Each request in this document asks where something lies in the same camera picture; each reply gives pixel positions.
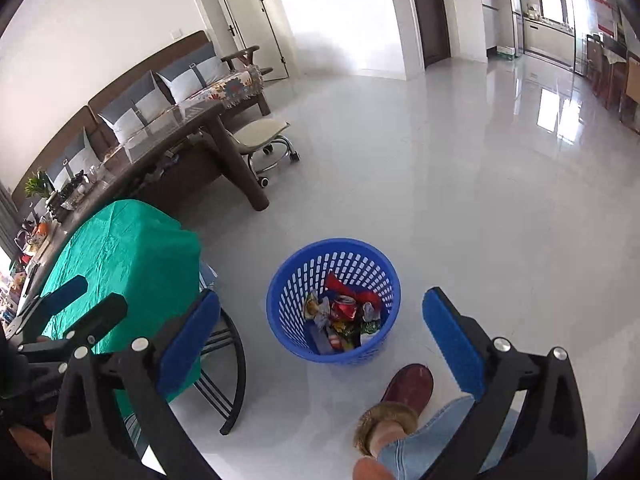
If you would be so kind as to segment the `left hand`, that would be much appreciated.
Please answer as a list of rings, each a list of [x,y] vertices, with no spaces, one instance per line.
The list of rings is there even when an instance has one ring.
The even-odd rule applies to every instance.
[[[9,428],[23,454],[47,472],[51,471],[51,439],[55,422],[56,414],[52,412],[16,422]]]

